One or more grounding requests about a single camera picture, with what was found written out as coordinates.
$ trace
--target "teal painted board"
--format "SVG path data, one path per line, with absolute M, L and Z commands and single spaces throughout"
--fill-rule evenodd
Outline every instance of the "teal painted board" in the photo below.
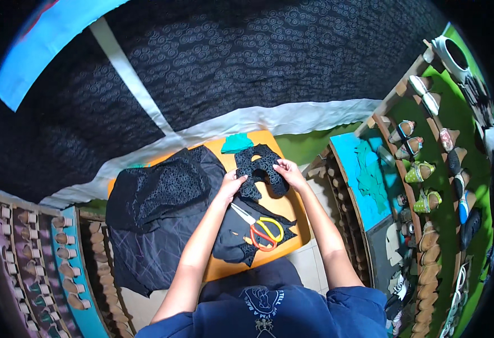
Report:
M 71 258 L 68 260 L 68 263 L 71 265 L 73 268 L 80 268 L 81 270 L 81 275 L 74 277 L 73 281 L 76 284 L 82 284 L 85 287 L 85 292 L 82 292 L 78 294 L 80 299 L 86 299 L 91 302 L 91 307 L 85 310 L 78 310 L 73 308 L 72 306 L 68 305 L 68 308 L 70 309 L 75 321 L 76 325 L 78 328 L 80 328 L 80 331 L 82 335 L 86 338 L 109 338 L 108 333 L 103 327 L 101 318 L 97 314 L 97 308 L 95 306 L 95 303 L 93 302 L 93 299 L 91 298 L 91 295 L 89 294 L 89 287 L 88 287 L 88 282 L 85 279 L 85 274 L 84 274 L 84 267 L 81 264 L 81 255 L 80 255 L 80 249 L 78 247 L 78 224 L 77 224 L 77 218 L 75 214 L 75 207 L 72 206 L 68 209 L 65 209 L 61 212 L 61 214 L 66 218 L 66 219 L 71 219 L 72 220 L 72 226 L 66 226 L 63 228 L 63 233 L 65 233 L 68 236 L 74 236 L 76 239 L 75 244 L 66 244 L 65 248 L 67 249 L 75 249 L 76 250 L 76 257 Z M 55 237 L 56 234 L 58 234 L 58 230 L 54 227 L 51 226 L 52 228 L 52 235 Z M 52 245 L 54 247 L 54 252 L 57 251 L 62 245 L 57 243 L 56 241 L 52 241 Z M 61 263 L 63 263 L 63 259 L 60 258 L 57 255 L 54 255 L 55 257 L 55 263 L 59 267 Z M 59 275 L 61 277 L 61 280 L 65 278 L 65 275 L 61 274 L 59 272 Z M 68 292 L 63 289 L 63 292 L 65 293 L 65 296 L 68 297 Z
M 363 196 L 358 187 L 357 177 L 360 173 L 360 167 L 358 154 L 355 150 L 362 140 L 366 140 L 372 150 L 368 151 L 365 156 L 366 165 L 369 166 L 373 162 L 379 163 L 375 170 L 378 170 L 382 174 L 384 185 L 386 186 L 388 200 L 384 202 L 385 209 L 381 213 L 379 213 L 373 197 L 370 195 Z M 394 166 L 388 166 L 384 161 L 381 161 L 376 153 L 379 146 L 386 144 L 378 130 L 369 130 L 365 135 L 362 135 L 361 139 L 354 136 L 353 132 L 349 132 L 347 134 L 332 136 L 330 141 L 334 145 L 349 179 L 348 185 L 351 187 L 356 198 L 359 212 L 362 215 L 363 227 L 366 232 L 391 214 L 390 205 L 395 208 L 398 213 L 403 209 L 402 206 L 397 204 L 396 198 L 397 195 L 403 193 L 403 185 L 400 182 L 400 176 L 397 173 L 397 169 Z

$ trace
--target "scissor blade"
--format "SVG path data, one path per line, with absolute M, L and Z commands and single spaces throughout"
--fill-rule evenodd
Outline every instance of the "scissor blade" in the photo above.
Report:
M 249 225 L 255 224 L 256 220 L 250 214 L 245 212 L 242 208 L 232 203 L 232 209 L 241 217 L 244 221 L 246 221 Z

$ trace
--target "green fabric scrap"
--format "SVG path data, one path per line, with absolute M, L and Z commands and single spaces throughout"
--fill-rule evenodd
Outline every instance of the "green fabric scrap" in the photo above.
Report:
M 239 134 L 230 135 L 226 138 L 226 141 L 221 148 L 222 154 L 237 154 L 242 150 L 245 150 L 253 146 L 251 139 L 247 137 L 247 134 L 241 132 Z
M 367 141 L 362 141 L 356 147 L 354 152 L 358 154 L 359 163 L 359 175 L 356 179 L 358 180 L 358 190 L 362 196 L 371 196 L 377 204 L 379 214 L 381 214 L 386 210 L 384 203 L 388 200 L 388 194 L 377 161 L 366 165 L 367 154 L 370 151 L 371 147 Z

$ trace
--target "orange tabletop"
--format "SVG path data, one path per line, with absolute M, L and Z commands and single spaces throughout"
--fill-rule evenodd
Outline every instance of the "orange tabletop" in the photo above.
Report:
M 250 138 L 255 145 L 262 143 L 267 144 L 271 150 L 276 152 L 279 156 L 283 157 L 283 153 L 279 149 L 277 142 L 273 138 L 270 132 L 261 131 L 261 132 L 250 132 L 247 134 L 248 138 Z M 221 161 L 224 166 L 224 169 L 228 172 L 232 169 L 236 168 L 236 161 L 234 160 L 233 154 L 222 154 L 221 148 L 225 142 L 225 139 L 218 139 L 216 141 L 211 141 L 204 143 L 204 145 L 215 154 L 215 156 Z M 169 154 L 166 156 L 162 156 L 158 159 L 149 162 L 150 166 L 154 166 L 157 163 L 164 161 L 169 158 L 173 154 Z M 114 188 L 115 179 L 113 179 L 108 185 L 108 195 L 112 192 Z M 270 252 L 262 252 L 258 250 L 255 255 L 255 260 L 251 267 L 248 267 L 244 263 L 226 263 L 224 260 L 218 260 L 213 256 L 210 257 L 210 261 L 208 264 L 208 268 L 206 269 L 206 274 L 204 276 L 204 281 L 212 281 L 216 279 L 220 279 L 223 277 L 227 277 L 233 274 L 237 274 L 239 272 L 248 270 L 250 268 L 255 268 L 266 264 L 270 261 L 276 260 L 279 257 L 285 256 L 292 251 L 304 246 L 311 239 L 311 234 L 309 231 L 309 225 L 307 223 L 307 217 L 305 216 L 305 210 L 303 208 L 303 203 L 299 198 L 297 192 L 295 192 L 292 188 L 288 191 L 288 193 L 280 198 L 275 198 L 268 193 L 268 186 L 264 182 L 255 183 L 258 191 L 262 194 L 262 199 L 258 201 L 258 203 L 265 207 L 267 210 L 272 213 L 281 215 L 288 220 L 297 220 L 295 226 L 292 226 L 290 230 L 297 234 L 296 237 L 290 239 L 282 244 L 280 244 L 275 250 Z

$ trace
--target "tiled floor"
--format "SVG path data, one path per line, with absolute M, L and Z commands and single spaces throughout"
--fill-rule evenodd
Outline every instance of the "tiled floor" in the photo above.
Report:
M 338 221 L 337 206 L 332 196 L 328 179 L 321 179 L 316 176 L 307 182 L 315 192 L 326 213 L 332 220 L 335 222 Z M 302 279 L 303 285 L 306 288 L 315 290 L 320 294 L 326 294 L 328 291 L 328 281 L 315 239 L 312 239 L 305 246 L 290 253 L 287 258 L 298 270 L 299 277 Z M 149 299 L 126 288 L 121 289 L 121 294 L 128 314 L 132 316 L 132 323 L 136 331 L 138 331 L 149 324 L 149 321 L 159 306 L 161 306 L 166 295 L 166 290 L 154 291 Z

